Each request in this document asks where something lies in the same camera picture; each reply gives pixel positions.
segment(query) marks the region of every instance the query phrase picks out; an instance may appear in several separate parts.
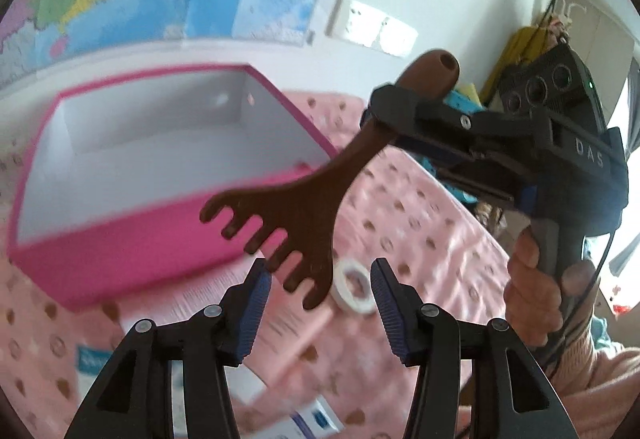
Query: cream tube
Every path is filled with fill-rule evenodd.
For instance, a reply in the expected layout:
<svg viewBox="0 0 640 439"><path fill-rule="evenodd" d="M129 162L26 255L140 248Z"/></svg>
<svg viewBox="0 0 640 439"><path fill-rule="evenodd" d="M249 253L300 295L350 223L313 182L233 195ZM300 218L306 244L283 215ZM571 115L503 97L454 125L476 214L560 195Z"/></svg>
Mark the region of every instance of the cream tube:
<svg viewBox="0 0 640 439"><path fill-rule="evenodd" d="M300 289L289 294L276 278L272 279L254 347L243 363L267 387L277 382L334 315L334 307L327 302L305 311L304 295Z"/></svg>
<svg viewBox="0 0 640 439"><path fill-rule="evenodd" d="M265 430L242 436L242 439L323 439L337 434L343 428L326 399L319 396L299 412Z"/></svg>

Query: light switch panel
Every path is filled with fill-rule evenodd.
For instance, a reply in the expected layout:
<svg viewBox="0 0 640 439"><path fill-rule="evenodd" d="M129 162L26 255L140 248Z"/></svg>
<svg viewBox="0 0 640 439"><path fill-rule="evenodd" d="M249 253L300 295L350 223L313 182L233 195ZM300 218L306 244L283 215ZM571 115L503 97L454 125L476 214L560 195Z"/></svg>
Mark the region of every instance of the light switch panel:
<svg viewBox="0 0 640 439"><path fill-rule="evenodd" d="M326 34L394 56L411 53L418 32L357 0L338 0Z"/></svg>
<svg viewBox="0 0 640 439"><path fill-rule="evenodd" d="M328 35L354 44L371 47L376 41L386 15L357 0L338 0L334 22Z"/></svg>

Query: pink sleeve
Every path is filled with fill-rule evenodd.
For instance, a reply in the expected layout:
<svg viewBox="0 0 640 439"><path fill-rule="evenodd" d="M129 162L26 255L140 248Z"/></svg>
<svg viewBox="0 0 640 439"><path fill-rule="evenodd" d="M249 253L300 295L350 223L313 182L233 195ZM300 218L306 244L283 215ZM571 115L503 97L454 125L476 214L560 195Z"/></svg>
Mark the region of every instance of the pink sleeve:
<svg viewBox="0 0 640 439"><path fill-rule="evenodd" d="M562 355L552 385L580 439L609 439L640 392L640 349L596 351L586 325Z"/></svg>

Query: open box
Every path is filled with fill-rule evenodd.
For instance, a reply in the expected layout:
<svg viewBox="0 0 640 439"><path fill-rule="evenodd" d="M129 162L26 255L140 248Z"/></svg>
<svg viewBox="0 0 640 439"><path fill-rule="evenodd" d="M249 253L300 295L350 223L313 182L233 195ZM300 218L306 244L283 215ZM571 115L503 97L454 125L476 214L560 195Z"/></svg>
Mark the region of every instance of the open box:
<svg viewBox="0 0 640 439"><path fill-rule="evenodd" d="M250 66L154 69L58 95L26 159L8 254L64 307L242 254L203 225L216 191L286 182L332 145ZM260 221L250 221L255 231Z"/></svg>

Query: cable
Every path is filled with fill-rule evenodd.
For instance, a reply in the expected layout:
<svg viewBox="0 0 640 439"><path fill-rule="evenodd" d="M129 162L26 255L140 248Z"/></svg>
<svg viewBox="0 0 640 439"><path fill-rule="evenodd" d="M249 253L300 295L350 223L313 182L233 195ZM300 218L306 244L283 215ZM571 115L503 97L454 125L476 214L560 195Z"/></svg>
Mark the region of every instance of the cable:
<svg viewBox="0 0 640 439"><path fill-rule="evenodd" d="M615 236L615 234L616 234L615 231L612 231L609 234L609 241L607 241L607 245L604 248L604 253L602 254L602 258L600 259L600 262L598 263L596 271L593 273L593 275L591 275L591 279L589 281L589 284L587 285L587 288L582 292L582 294L580 295L580 298L578 299L578 302L576 303L574 309L571 311L571 313L569 314L567 319L564 321L564 324L562 324L562 328L560 329L560 332L561 332L561 336L563 336L563 337L562 337L562 342L558 346L557 353L554 353L545 362L544 365L540 365L540 368L544 372L554 361L556 362L556 364L554 366L554 369L551 372L551 374L549 375L548 379L552 379L558 373L558 370L560 369L560 362L562 361L562 355L564 355L564 352L566 350L566 338L564 337L564 334L565 334L566 330L568 329L568 327L569 327L570 323L572 322L572 320L575 318L575 315L577 314L577 312L580 309L580 307L587 301L587 298L589 297L589 295L591 293L591 290L593 290L593 287L596 285L596 282L598 281L598 277L600 276L600 272L602 271L602 268L604 267L604 263L607 260L607 256L609 255L609 250L611 249L611 244L613 244L613 237ZM571 329L569 334L571 335L577 329L578 329L578 326L574 326L574 328ZM469 432L471 432L471 425L470 424L467 425L459 434L457 434L455 439L464 439L469 434Z"/></svg>
<svg viewBox="0 0 640 439"><path fill-rule="evenodd" d="M542 25L544 24L546 18L548 17L549 13L551 13L555 9L555 7L556 7L556 0L551 0L549 2L549 5L546 7L545 14L542 16L542 20L540 20L540 22L538 24L538 28L536 29L536 31L531 33L531 36L529 37L529 40L527 41L527 45L524 47L524 49L520 53L521 57L522 57L522 55L527 53L527 50L529 49L529 47L531 45L531 42L533 42L533 39L536 37L536 35L540 31L540 29L542 29Z"/></svg>

